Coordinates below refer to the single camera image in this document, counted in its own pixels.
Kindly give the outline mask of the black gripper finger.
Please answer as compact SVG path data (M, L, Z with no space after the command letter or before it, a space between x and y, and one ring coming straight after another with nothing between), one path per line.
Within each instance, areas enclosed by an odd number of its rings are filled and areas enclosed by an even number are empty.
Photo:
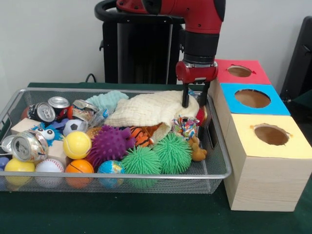
M199 106L200 107L206 105L209 88L210 88L210 82L209 81L204 82L204 88L203 88L203 91L200 95L200 100L199 100Z
M184 108L189 106L189 87L187 83L183 84L182 106Z

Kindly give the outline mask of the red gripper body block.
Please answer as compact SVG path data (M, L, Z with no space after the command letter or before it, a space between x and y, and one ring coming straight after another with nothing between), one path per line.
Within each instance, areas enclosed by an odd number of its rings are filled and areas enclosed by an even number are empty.
M218 64L216 61L212 64L191 64L179 61L175 72L177 79L183 84L210 82L217 77Z

